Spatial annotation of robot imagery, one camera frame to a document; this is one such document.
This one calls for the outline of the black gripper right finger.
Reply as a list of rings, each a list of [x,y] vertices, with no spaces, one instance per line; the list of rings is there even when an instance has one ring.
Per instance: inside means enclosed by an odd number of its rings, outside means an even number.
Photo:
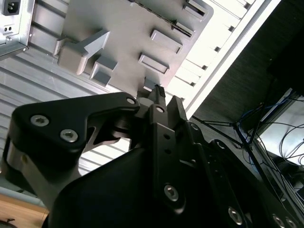
[[[206,142],[200,128],[187,120],[179,97],[167,105],[169,125],[177,135],[184,161],[195,162],[206,176],[216,213],[224,228],[302,228],[303,219],[283,206],[273,184],[253,151],[241,137],[241,146],[252,156],[262,180],[258,180],[220,140]]]

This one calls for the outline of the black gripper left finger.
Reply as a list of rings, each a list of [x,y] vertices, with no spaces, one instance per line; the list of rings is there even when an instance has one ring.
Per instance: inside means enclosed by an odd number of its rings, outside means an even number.
[[[125,154],[141,150],[150,156],[154,196],[165,194],[169,210],[181,214],[186,201],[176,189],[180,162],[167,105],[157,86],[142,99],[119,92],[17,107],[2,159],[5,175],[35,193],[51,212],[61,191],[84,176],[78,170],[83,153],[128,138]]]

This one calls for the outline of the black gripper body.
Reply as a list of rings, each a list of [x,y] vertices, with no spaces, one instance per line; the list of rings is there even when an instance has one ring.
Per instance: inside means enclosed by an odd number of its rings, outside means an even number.
[[[152,186],[152,161],[141,150],[127,153],[68,184],[51,210],[50,228],[226,228],[228,208],[211,192],[206,174],[181,160],[177,191],[185,194],[181,214],[158,199]]]

